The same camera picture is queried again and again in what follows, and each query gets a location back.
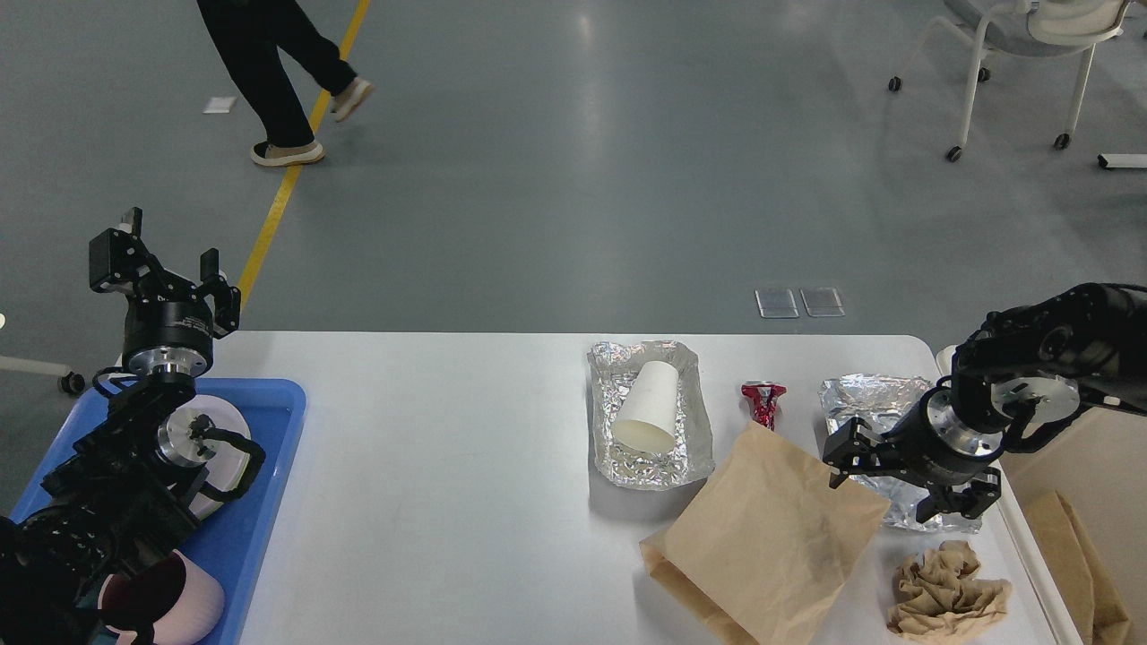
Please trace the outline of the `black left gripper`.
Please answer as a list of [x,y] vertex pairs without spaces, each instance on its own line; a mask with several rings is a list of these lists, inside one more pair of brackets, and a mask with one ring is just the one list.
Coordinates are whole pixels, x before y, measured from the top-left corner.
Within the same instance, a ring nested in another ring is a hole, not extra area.
[[175,371],[202,375],[213,367],[213,341],[237,331],[242,293],[219,269],[219,250],[200,256],[198,282],[175,298],[175,279],[142,241],[143,211],[132,207],[89,241],[89,289],[122,294],[125,314],[123,365],[136,375]]

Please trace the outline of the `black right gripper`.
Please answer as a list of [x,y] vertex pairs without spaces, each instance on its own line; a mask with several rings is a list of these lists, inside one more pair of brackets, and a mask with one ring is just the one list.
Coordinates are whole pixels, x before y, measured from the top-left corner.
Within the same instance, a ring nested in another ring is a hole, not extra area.
[[885,436],[873,438],[865,419],[849,419],[830,433],[821,451],[830,489],[852,475],[898,477],[928,490],[915,505],[918,523],[937,514],[980,518],[1001,494],[1002,472],[993,463],[1006,415],[991,403],[983,411],[959,407],[952,396],[951,389],[924,393]]

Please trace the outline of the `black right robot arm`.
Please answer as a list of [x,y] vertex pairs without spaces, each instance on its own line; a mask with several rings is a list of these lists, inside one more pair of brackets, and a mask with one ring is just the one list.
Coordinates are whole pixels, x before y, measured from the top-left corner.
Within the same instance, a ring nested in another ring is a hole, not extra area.
[[821,452],[832,489],[852,475],[921,487],[915,519],[977,519],[998,502],[1007,453],[1043,450],[1087,409],[1144,415],[1146,298],[1131,283],[1082,283],[990,312],[947,376],[876,440],[852,417]]

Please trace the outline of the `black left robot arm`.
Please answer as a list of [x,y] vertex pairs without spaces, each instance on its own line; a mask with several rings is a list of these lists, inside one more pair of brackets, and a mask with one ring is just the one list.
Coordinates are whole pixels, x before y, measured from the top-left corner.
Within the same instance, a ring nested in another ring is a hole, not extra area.
[[237,502],[262,473],[265,451],[205,414],[177,420],[213,367],[213,343],[237,331],[242,294],[219,270],[214,248],[200,279],[163,269],[132,208],[89,243],[89,286],[127,301],[119,365],[102,423],[75,441],[73,457],[47,473],[49,503],[26,519],[3,518],[3,644],[89,644],[99,625],[154,642],[151,622],[83,607],[111,574],[135,577],[196,530],[192,502]]

